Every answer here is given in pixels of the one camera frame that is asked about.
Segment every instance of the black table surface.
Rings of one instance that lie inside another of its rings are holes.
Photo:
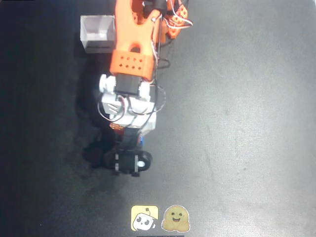
[[[162,49],[167,103],[140,178],[93,169],[98,129],[76,113],[88,57],[81,15],[106,0],[0,3],[1,225],[19,237],[316,236],[316,8],[312,0],[195,0],[194,26]],[[91,66],[91,82],[100,71]],[[156,228],[131,229],[154,205]],[[185,207],[191,230],[166,232]]]

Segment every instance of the white box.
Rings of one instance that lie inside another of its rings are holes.
[[[115,36],[114,16],[81,16],[80,40],[86,53],[112,53]]]

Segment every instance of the wire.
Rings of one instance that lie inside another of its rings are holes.
[[[179,15],[175,12],[175,10],[174,10],[174,5],[173,5],[173,3],[172,3],[172,0],[169,0],[169,1],[170,1],[171,8],[172,8],[172,12],[173,12],[174,16],[176,16],[176,17],[180,18],[182,21],[188,23],[188,25],[176,26],[177,23],[174,22],[174,21],[172,21],[172,20],[170,20],[170,22],[172,22],[173,24],[175,24],[175,26],[171,26],[171,25],[169,24],[169,21],[168,21],[166,18],[163,18],[163,19],[166,21],[167,26],[168,26],[169,28],[171,28],[171,29],[186,29],[186,28],[189,28],[189,27],[193,26],[193,22],[192,22],[192,21],[190,21],[190,20],[188,20],[188,19],[185,19],[185,18],[179,16]]]
[[[105,117],[105,116],[102,114],[102,112],[101,112],[101,110],[100,110],[100,101],[98,102],[98,112],[99,112],[99,114],[100,114],[104,119],[106,119],[107,121],[110,121],[110,122],[117,122],[117,121],[119,121],[122,117],[124,117],[124,115],[125,115],[125,113],[126,113],[126,104],[125,104],[125,101],[124,101],[124,97],[121,96],[121,95],[119,95],[119,96],[118,96],[118,99],[120,99],[120,101],[121,101],[121,103],[122,103],[123,112],[122,112],[121,117],[119,117],[118,119],[114,119],[114,120],[110,120],[110,119],[108,119],[107,117]]]
[[[158,55],[157,58],[159,58],[160,56],[160,47],[161,47],[161,33],[162,33],[162,15],[159,16],[160,18],[160,24],[159,24],[159,42],[158,42]],[[143,128],[146,126],[146,124],[148,123],[148,121],[150,120],[151,116],[153,115],[153,113],[155,112],[155,107],[156,107],[156,103],[158,100],[158,80],[157,80],[157,74],[158,74],[158,67],[156,67],[155,70],[155,76],[154,76],[154,82],[155,82],[155,102],[154,102],[154,106],[153,106],[153,110],[150,112],[147,120],[143,123],[143,125],[139,128],[139,135],[141,134]]]
[[[151,45],[152,45],[152,50],[153,50],[154,57],[155,57],[156,67],[158,67],[158,56],[157,56],[157,52],[156,52],[155,44],[154,44],[153,40],[151,40]]]

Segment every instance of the yellow sticker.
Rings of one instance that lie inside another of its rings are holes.
[[[169,207],[163,216],[161,227],[165,231],[177,231],[180,233],[190,230],[189,213],[183,206]]]
[[[158,219],[158,207],[133,206],[131,211],[130,227],[133,231],[148,231],[156,227],[154,223]]]

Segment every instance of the hugging face emoji sticker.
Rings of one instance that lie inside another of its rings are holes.
[[[188,211],[179,205],[169,207],[164,213],[161,227],[165,231],[188,232],[190,230]]]

